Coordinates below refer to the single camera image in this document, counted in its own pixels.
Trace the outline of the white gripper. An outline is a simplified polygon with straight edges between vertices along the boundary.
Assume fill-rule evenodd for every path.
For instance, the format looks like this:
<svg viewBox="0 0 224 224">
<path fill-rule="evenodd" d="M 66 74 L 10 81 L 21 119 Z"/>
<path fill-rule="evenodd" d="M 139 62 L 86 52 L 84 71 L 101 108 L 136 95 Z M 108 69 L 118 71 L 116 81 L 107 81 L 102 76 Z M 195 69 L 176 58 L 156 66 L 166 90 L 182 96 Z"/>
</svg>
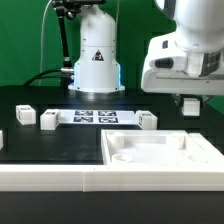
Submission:
<svg viewBox="0 0 224 224">
<path fill-rule="evenodd" d="M 181 101 L 181 94 L 203 95 L 206 104 L 215 95 L 224 95 L 224 51 L 203 54 L 202 73 L 199 77 L 190 77 L 183 72 L 153 69 L 149 57 L 162 50 L 182 50 L 176 45 L 174 34 L 153 38 L 144 61 L 141 88 L 149 93 L 173 93 L 175 100 Z"/>
</svg>

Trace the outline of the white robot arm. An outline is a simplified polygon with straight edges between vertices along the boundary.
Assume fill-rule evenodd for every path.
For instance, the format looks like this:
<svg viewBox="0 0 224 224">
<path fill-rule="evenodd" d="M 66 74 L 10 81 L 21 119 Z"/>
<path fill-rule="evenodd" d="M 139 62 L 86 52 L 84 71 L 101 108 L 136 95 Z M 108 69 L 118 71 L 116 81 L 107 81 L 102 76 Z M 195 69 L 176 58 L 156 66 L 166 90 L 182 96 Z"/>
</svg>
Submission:
<svg viewBox="0 0 224 224">
<path fill-rule="evenodd" d="M 176 30 L 151 39 L 141 89 L 224 95 L 224 0 L 154 0 Z M 69 88 L 94 97 L 122 91 L 116 25 L 97 5 L 81 8 L 80 58 Z"/>
</svg>

